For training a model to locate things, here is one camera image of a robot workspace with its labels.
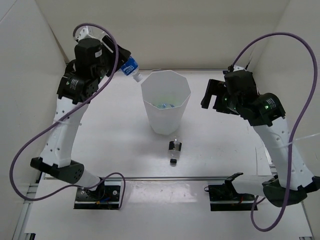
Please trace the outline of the blue label Pocari bottle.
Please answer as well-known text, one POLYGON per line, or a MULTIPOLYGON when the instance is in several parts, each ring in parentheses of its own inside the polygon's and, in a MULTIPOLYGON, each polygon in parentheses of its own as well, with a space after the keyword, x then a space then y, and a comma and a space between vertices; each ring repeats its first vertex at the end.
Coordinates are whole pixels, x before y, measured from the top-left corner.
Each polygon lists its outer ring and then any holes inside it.
POLYGON ((127 62, 120 69, 126 76, 132 77, 137 83, 143 79, 143 76, 139 72, 139 65, 132 56, 128 58, 127 62))

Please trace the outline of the blue label Aquarius bottle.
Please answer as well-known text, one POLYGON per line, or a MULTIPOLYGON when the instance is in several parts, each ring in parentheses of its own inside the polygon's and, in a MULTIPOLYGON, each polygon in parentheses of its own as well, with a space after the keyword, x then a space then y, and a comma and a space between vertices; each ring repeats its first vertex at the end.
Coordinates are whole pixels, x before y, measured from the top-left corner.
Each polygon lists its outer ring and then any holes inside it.
POLYGON ((174 108, 175 106, 171 103, 158 103, 155 105, 158 109, 171 109, 174 108))

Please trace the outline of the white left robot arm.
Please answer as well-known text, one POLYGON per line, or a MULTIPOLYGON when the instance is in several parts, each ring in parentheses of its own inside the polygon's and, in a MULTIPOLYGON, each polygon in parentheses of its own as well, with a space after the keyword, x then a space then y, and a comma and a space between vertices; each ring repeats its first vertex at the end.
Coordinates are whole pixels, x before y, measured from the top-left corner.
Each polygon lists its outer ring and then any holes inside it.
POLYGON ((88 172, 82 163, 72 160, 73 144, 84 113, 102 90, 101 80, 111 78, 117 71, 129 75, 138 65, 131 52, 115 45, 106 31, 100 37, 94 36, 90 29, 93 26, 83 23, 73 31, 75 59, 66 66, 58 85, 55 116, 44 149, 31 159, 30 165, 83 188, 93 200, 100 200, 105 194, 102 179, 88 172))

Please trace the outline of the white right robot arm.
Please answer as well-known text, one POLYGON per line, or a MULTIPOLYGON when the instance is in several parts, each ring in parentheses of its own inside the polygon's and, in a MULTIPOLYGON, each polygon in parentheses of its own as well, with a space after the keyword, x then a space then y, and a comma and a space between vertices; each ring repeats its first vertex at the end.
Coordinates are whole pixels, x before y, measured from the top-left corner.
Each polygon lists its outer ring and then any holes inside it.
POLYGON ((210 79, 201 107, 209 107, 215 96, 213 109, 247 120, 267 149, 276 175, 249 176, 237 172, 221 184, 208 187, 211 201, 235 201, 243 195, 265 197, 276 207, 295 205, 309 193, 320 189, 320 178, 306 166, 297 148, 290 141, 286 112, 273 93, 260 94, 250 71, 240 69, 227 72, 224 80, 210 79))

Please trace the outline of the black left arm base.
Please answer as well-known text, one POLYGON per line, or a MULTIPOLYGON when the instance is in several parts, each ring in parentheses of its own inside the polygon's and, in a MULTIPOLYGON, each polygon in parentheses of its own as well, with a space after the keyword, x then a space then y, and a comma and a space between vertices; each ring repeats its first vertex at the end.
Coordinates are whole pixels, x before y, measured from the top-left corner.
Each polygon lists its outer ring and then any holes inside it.
POLYGON ((77 188, 73 208, 75 210, 118 210, 121 203, 122 182, 105 181, 95 190, 77 188))

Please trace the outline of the white octagonal plastic bin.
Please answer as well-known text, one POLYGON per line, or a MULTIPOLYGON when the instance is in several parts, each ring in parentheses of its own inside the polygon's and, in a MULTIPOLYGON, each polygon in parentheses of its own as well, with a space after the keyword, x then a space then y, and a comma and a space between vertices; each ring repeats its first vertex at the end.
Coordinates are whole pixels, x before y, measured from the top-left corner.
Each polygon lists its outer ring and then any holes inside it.
POLYGON ((186 77, 173 70, 152 72, 141 84, 142 99, 153 131, 170 135, 179 126, 191 89, 186 77), (173 108, 158 109, 158 103, 173 104, 173 108))

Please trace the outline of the small black label bottle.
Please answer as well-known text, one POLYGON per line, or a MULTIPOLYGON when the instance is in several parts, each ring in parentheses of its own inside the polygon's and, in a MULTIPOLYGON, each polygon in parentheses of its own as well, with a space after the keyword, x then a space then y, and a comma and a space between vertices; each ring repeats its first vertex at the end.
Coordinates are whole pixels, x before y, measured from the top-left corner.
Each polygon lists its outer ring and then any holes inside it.
POLYGON ((168 145, 169 163, 173 167, 177 165, 178 160, 180 159, 182 145, 183 144, 180 141, 180 138, 177 136, 174 136, 169 141, 169 145, 168 145))

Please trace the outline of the aluminium rail across table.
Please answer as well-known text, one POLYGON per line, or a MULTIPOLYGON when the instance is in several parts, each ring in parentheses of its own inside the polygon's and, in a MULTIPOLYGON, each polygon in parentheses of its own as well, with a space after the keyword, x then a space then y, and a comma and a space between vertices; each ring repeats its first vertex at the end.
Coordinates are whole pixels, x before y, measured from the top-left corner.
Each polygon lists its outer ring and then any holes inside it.
MULTIPOLYGON (((224 181, 231 176, 169 176, 169 177, 124 177, 126 181, 224 181)), ((42 176, 41 180, 58 180, 49 174, 42 176)), ((119 175, 111 176, 106 179, 106 182, 121 182, 123 181, 122 177, 119 175)))

